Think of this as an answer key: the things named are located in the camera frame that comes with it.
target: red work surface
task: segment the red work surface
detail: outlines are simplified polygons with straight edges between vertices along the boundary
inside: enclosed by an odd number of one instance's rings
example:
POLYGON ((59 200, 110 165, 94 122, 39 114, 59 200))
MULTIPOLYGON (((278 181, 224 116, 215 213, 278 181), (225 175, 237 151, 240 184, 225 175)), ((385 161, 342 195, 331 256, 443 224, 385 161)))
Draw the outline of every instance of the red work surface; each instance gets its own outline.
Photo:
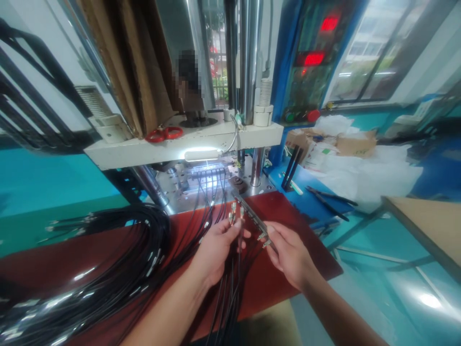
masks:
MULTIPOLYGON (((262 220, 276 221, 295 230, 309 249, 312 259, 320 273, 329 280, 342 273, 341 267, 329 254, 320 240, 309 228, 307 222, 289 201, 279 192, 253 196, 246 199, 250 207, 259 215, 262 220)), ((216 205, 213 215, 217 217, 220 205, 216 205)), ((227 204, 226 215, 228 215, 230 202, 227 204)), ((187 229, 197 229, 203 215, 203 210, 197 210, 191 222, 192 212, 184 212, 171 217, 171 227, 175 232, 175 245, 178 238, 187 229)), ((258 231, 252 221, 245 223, 245 228, 250 230, 255 237, 258 231)), ((104 232, 101 234, 70 239, 68 241, 45 247, 39 247, 28 251, 12 254, 0 260, 0 276, 15 284, 34 288, 46 288, 65 284, 79 273, 93 268, 95 265, 106 260, 107 265, 115 260, 114 254, 121 251, 121 248, 130 240, 127 236, 128 229, 122 228, 104 232)), ((187 268, 174 273, 163 285, 154 298, 152 305, 172 285, 179 275, 187 268)), ((298 291, 294 289, 285 279, 282 273, 274 268, 263 251, 251 267, 243 291, 242 307, 238 319, 243 320, 255 313, 265 310, 283 300, 286 300, 298 291)), ((186 337, 188 340, 196 340, 208 334, 214 308, 216 306, 217 289, 212 289, 192 327, 186 337)), ((135 312, 129 314, 131 307, 112 318, 104 321, 82 335, 70 340, 71 345, 109 345, 116 341, 123 330, 129 324, 135 312)))

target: blue machine frame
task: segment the blue machine frame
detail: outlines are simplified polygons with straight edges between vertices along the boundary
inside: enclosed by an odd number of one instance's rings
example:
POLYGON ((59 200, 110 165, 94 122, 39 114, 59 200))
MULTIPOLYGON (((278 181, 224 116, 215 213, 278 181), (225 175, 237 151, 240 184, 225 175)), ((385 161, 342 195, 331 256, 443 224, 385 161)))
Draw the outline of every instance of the blue machine frame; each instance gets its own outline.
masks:
MULTIPOLYGON (((367 1, 360 0, 356 4, 356 9, 352 15, 351 21, 344 34, 340 50, 335 61, 333 72, 328 78, 328 84, 331 83, 333 73, 336 70, 338 63, 344 54, 349 41, 352 39, 357 25, 360 24, 360 19, 366 9, 367 1)), ((281 22, 279 29, 279 44, 277 46, 276 66, 274 69, 274 86, 272 90, 272 104, 274 105, 273 121, 276 123, 281 122, 281 116, 286 105, 286 91, 288 83, 290 82, 291 69, 293 67, 297 47, 301 37, 301 30, 303 27, 305 11, 305 1, 303 0, 290 0, 285 2, 282 8, 281 22)), ((325 89, 322 97, 322 103, 325 99, 327 88, 325 89)), ((303 190, 302 195, 298 195, 295 191, 285 192, 281 188, 283 180, 282 172, 286 171, 287 160, 284 162, 283 151, 287 134, 290 130, 296 128, 303 128, 313 126, 314 124, 304 124, 296 126, 286 126, 283 131, 281 143, 278 146, 273 146, 269 153, 269 159, 272 162, 272 167, 265 170, 274 186, 283 193, 290 203, 295 206, 302 215, 306 217, 312 229, 322 230, 329 228, 332 224, 338 222, 333 213, 328 211, 323 204, 310 192, 304 189, 309 185, 315 189, 333 193, 329 188, 323 185, 318 179, 310 174, 305 169, 298 169, 293 177, 293 181, 303 190)), ((328 200, 337 211, 342 213, 349 213, 354 210, 352 206, 344 202, 336 200, 328 200)))

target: pliers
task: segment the pliers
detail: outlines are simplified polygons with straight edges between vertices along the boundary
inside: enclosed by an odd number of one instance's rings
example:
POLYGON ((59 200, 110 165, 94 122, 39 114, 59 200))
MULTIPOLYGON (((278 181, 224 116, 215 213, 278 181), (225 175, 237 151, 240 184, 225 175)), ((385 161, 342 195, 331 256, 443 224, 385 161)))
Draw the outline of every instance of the pliers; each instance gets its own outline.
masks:
POLYGON ((333 198, 333 199, 336 199, 336 200, 339 200, 339 201, 342 201, 342 202, 349 203, 349 204, 351 204, 353 206, 358 206, 357 203, 355 203, 354 201, 351 201, 350 199, 340 197, 340 196, 337 196, 337 195, 334 195, 334 194, 331 194, 331 193, 322 192, 322 191, 316 190, 316 189, 314 189, 314 188, 312 188, 310 186, 306 186, 306 190, 309 191, 309 192, 312 192, 318 198, 318 200, 325 206, 325 208, 327 208, 333 214, 335 214, 335 215, 339 216, 340 218, 342 218, 344 221, 349 221, 349 219, 346 216, 344 216, 344 214, 342 214, 339 211, 337 211, 336 209, 334 209, 327 201, 325 201, 325 199, 321 195, 324 195, 324 196, 327 196, 327 197, 330 197, 330 198, 333 198))

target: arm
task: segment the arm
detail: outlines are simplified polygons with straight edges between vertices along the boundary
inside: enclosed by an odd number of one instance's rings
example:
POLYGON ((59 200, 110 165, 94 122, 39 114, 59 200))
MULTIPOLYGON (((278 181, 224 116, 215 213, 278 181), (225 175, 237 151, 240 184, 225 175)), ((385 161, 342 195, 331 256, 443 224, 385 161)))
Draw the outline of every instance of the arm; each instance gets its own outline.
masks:
MULTIPOLYGON (((212 226, 189 268, 133 328, 122 345, 179 345, 208 290, 221 279, 231 243, 241 228, 241 220, 231 228, 229 220, 212 226)), ((243 235, 248 238, 250 232, 244 231, 243 235)))
POLYGON ((279 252, 267 247, 272 263, 304 294, 335 345, 387 346, 320 275, 298 234, 277 222, 266 225, 279 252))

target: red scissors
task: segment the red scissors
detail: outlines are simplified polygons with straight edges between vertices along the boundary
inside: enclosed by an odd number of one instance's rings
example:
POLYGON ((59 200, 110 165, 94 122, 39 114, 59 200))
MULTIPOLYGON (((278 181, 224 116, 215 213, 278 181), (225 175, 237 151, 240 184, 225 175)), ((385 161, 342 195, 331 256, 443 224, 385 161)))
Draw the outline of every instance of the red scissors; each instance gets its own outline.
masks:
POLYGON ((167 139, 176 139, 182 136, 182 129, 180 127, 161 127, 152 131, 146 136, 146 141, 149 143, 159 143, 167 139))

